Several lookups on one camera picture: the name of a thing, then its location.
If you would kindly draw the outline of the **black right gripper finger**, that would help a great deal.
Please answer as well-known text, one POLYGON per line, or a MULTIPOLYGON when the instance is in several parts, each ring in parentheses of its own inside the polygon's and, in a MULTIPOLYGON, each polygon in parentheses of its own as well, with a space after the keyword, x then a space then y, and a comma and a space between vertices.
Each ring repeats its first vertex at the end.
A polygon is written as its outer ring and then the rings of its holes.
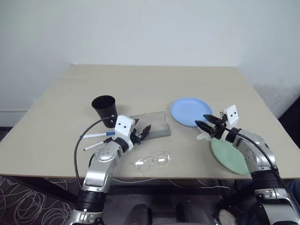
POLYGON ((196 120, 195 123, 203 132, 208 134, 210 137, 214 137, 215 129, 213 127, 201 120, 196 120))
POLYGON ((215 125, 220 124, 220 118, 218 118, 214 115, 204 114, 203 117, 212 124, 215 124, 215 125))

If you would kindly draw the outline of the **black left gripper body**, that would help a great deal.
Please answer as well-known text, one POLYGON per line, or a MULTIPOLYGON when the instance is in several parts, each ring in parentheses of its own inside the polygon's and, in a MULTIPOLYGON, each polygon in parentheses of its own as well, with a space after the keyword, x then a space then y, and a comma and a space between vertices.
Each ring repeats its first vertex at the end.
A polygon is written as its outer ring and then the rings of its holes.
POLYGON ((138 133, 136 128, 134 128, 130 134, 130 140, 131 140, 132 144, 133 145, 141 144, 142 138, 143 138, 143 132, 138 133))

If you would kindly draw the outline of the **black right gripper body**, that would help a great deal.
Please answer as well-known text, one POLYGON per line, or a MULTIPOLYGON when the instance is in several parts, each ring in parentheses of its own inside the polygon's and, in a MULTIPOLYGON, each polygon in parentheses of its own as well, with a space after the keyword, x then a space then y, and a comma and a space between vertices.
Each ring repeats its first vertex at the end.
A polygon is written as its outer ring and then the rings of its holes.
POLYGON ((211 138, 217 138, 221 139, 225 128, 226 128, 226 122, 228 121, 227 116, 223 115, 221 118, 212 116, 211 123, 213 123, 215 126, 213 128, 213 133, 210 135, 211 138))

